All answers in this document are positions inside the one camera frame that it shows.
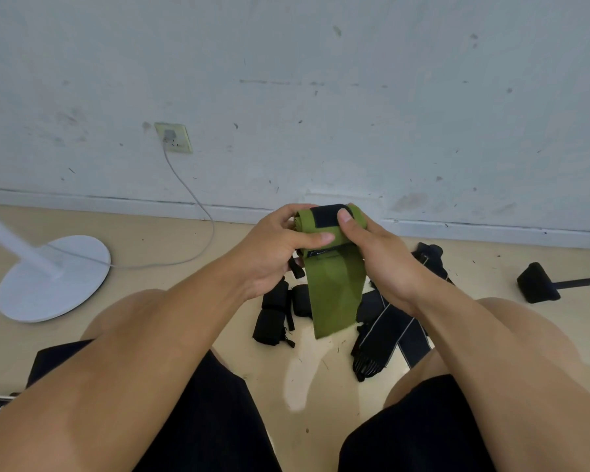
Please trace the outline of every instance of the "person's right arm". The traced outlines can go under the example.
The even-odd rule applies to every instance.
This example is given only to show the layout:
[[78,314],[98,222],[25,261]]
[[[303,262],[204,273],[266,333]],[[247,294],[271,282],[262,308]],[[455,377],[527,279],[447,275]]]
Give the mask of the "person's right arm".
[[429,272],[401,238],[339,212],[385,298],[427,329],[499,470],[590,471],[590,393],[487,309]]

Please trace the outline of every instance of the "green elastic bandage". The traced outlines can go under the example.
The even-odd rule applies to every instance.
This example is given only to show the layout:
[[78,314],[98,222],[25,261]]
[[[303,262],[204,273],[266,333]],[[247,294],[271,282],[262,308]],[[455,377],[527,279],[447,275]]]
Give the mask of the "green elastic bandage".
[[[327,215],[320,222],[312,209],[300,210],[295,215],[295,229],[304,233],[329,231],[332,243],[318,250],[300,252],[306,267],[310,305],[313,311],[315,338],[323,338],[356,322],[356,310],[361,303],[365,283],[365,264],[359,248],[338,226],[337,212],[345,205],[314,207]],[[348,206],[354,220],[363,228],[367,221],[361,210]]]

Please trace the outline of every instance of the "hand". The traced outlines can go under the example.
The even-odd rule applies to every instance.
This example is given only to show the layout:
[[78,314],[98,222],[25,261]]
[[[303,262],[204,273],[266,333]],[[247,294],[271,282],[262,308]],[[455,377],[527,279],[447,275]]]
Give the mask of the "hand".
[[418,293],[433,276],[430,271],[413,258],[400,237],[366,215],[367,229],[345,209],[339,210],[337,217],[343,233],[360,248],[367,274],[376,287],[391,304],[413,316]]
[[334,240],[332,233],[294,231],[291,219],[311,204],[288,204],[270,213],[252,228],[227,257],[245,279],[245,296],[249,300],[270,291],[289,270],[287,265],[298,248],[321,248]]

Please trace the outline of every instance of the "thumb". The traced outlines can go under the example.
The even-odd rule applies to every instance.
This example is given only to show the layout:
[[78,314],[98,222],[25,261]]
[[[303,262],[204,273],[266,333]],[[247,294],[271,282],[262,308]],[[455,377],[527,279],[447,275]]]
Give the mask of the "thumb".
[[338,224],[341,227],[345,236],[352,240],[356,245],[362,246],[367,242],[367,239],[371,235],[367,230],[362,228],[358,222],[356,222],[349,212],[345,209],[338,211]]
[[315,248],[322,248],[323,246],[328,245],[335,239],[333,233],[329,231],[323,231],[319,233],[302,233],[302,232],[293,232],[296,237],[296,243],[298,248],[306,248],[307,250],[314,250]]

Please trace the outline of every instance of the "fingernail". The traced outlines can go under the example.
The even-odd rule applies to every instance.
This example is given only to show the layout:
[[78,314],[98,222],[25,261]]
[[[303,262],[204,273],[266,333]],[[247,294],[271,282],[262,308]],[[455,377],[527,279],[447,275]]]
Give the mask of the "fingernail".
[[347,210],[341,209],[338,211],[338,219],[341,222],[349,222],[352,219],[352,216],[349,212],[347,212]]
[[322,241],[326,244],[329,244],[332,240],[334,240],[334,233],[330,233],[329,231],[322,232]]

